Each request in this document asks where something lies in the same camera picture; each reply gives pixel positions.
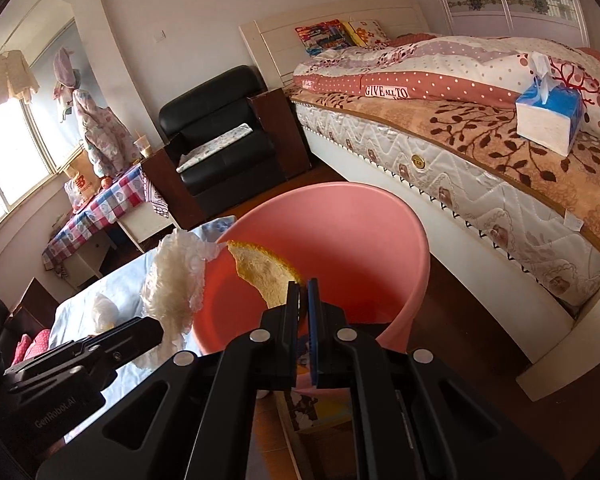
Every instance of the ceiling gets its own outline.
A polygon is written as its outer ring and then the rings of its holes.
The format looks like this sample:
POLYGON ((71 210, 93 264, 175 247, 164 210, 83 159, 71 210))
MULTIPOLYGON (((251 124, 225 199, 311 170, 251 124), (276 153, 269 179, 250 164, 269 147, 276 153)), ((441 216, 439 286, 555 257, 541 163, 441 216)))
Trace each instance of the ceiling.
MULTIPOLYGON (((38 0, 11 0, 0 15, 0 48, 38 0)), ((32 63, 74 16, 62 0, 41 0, 6 44, 4 50, 21 50, 32 63)))

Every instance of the mattress label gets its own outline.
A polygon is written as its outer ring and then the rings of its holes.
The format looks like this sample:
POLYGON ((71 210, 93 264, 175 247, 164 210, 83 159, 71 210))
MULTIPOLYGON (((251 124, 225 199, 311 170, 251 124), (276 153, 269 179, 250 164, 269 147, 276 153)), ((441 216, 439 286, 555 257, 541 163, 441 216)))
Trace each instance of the mattress label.
POLYGON ((564 226, 567 229, 571 229, 572 231, 578 232, 580 229, 582 229, 583 225, 584 220, 580 220, 576 215, 574 215, 570 211, 564 211, 564 226))
POLYGON ((408 99, 409 91, 405 86, 369 85, 365 88, 367 97, 384 97, 385 99, 408 99))

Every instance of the bed headboard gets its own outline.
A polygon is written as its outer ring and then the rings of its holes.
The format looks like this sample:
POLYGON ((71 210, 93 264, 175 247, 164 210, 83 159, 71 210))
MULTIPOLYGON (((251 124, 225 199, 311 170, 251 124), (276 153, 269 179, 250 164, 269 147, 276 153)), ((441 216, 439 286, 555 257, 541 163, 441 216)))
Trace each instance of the bed headboard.
POLYGON ((296 66, 309 57, 295 28, 329 20, 376 20, 389 38, 429 32, 417 0, 343 0, 253 20, 240 33, 269 89, 290 83, 296 66))

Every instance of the checkered tablecloth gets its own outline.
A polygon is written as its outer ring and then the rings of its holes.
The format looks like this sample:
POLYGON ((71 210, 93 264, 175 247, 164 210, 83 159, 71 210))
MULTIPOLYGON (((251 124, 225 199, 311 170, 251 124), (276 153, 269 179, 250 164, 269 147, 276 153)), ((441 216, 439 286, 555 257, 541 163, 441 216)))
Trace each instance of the checkered tablecloth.
POLYGON ((42 253, 46 270, 57 269, 62 261, 75 253, 89 238, 141 202, 152 202, 162 216, 168 216, 166 204, 160 195, 151 190, 146 197, 146 177, 139 164, 133 166, 109 189, 101 190, 80 212, 75 214, 49 242, 42 253))

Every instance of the window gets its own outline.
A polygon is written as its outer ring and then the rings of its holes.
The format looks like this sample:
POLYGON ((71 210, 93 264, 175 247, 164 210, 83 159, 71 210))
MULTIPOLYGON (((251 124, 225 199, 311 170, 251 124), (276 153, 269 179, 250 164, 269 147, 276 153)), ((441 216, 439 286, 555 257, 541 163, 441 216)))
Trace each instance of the window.
POLYGON ((0 105, 0 220, 18 201, 55 173, 45 160, 26 119, 23 105, 0 105))

